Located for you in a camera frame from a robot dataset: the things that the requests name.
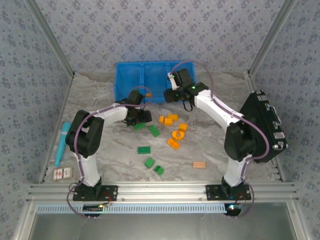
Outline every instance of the small card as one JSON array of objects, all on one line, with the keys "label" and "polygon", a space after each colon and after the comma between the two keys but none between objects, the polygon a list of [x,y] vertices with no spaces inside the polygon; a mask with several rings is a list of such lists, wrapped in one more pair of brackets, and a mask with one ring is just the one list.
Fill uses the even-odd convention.
[{"label": "small card", "polygon": [[62,181],[72,179],[72,166],[58,167],[53,170],[53,180]]}]

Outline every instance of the patterned wallpaper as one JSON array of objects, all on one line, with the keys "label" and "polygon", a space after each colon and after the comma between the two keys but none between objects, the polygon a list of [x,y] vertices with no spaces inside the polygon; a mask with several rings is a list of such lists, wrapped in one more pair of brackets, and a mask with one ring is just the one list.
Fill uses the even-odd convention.
[{"label": "patterned wallpaper", "polygon": [[24,1],[0,1],[0,239],[38,181],[68,76]]},{"label": "patterned wallpaper", "polygon": [[196,59],[249,68],[283,0],[37,0],[73,70]]},{"label": "patterned wallpaper", "polygon": [[320,2],[298,0],[255,76],[282,119],[280,155],[314,239],[320,239]]}]

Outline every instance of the gray floor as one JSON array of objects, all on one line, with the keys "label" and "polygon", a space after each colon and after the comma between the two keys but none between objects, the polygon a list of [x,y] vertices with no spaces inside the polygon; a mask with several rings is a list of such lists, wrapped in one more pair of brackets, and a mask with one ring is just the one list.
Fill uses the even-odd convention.
[{"label": "gray floor", "polygon": [[295,240],[285,203],[256,203],[250,215],[37,214],[29,240]]},{"label": "gray floor", "polygon": [[[228,106],[239,110],[249,94],[249,88],[242,73],[214,72],[215,92]],[[198,72],[197,81],[210,86],[205,72]],[[63,112],[63,121],[72,122],[80,109],[95,111],[114,102],[114,73],[90,73],[75,75],[67,103]],[[222,128],[205,112],[194,109],[186,112],[180,103],[151,104],[153,121],[161,135],[154,138],[149,130],[134,131],[117,122],[103,127],[102,140],[97,152],[98,171],[103,181],[220,181],[227,170],[228,157],[224,151],[225,133]],[[174,126],[163,126],[158,122],[160,115],[178,114],[179,121]],[[180,142],[178,150],[172,149],[167,140],[179,123],[187,123],[188,130]],[[60,133],[50,157],[45,182],[53,181],[55,154]],[[151,154],[138,155],[137,147],[151,146]],[[152,157],[155,164],[164,168],[164,174],[158,176],[152,169],[144,166],[144,161]],[[205,169],[192,167],[193,161],[205,161]],[[79,170],[74,155],[66,149],[60,166],[73,166],[73,179],[79,178]],[[268,180],[271,163],[252,162],[246,171],[248,180]]]}]

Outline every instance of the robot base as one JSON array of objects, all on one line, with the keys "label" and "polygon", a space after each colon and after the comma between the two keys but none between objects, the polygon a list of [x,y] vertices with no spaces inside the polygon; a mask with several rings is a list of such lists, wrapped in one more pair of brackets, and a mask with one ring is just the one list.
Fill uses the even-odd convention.
[{"label": "robot base", "polygon": [[206,185],[206,199],[208,201],[226,201],[226,200],[251,200],[249,186],[243,182],[237,186],[230,187],[222,178],[222,184]]},{"label": "robot base", "polygon": [[81,202],[115,202],[118,195],[118,186],[117,185],[102,185],[102,180],[98,181],[95,186],[87,186],[81,184],[80,186],[74,189],[73,201]]}]

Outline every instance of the blue marker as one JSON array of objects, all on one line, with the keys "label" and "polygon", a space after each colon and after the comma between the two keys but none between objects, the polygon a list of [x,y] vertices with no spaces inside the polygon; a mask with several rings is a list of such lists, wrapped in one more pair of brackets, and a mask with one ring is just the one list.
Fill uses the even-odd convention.
[{"label": "blue marker", "polygon": [[66,121],[62,125],[62,130],[61,130],[61,136],[60,136],[60,142],[58,145],[58,148],[56,150],[55,154],[55,166],[58,167],[60,164],[60,161],[64,157],[65,149],[66,149],[66,136],[71,127],[71,122]]}]

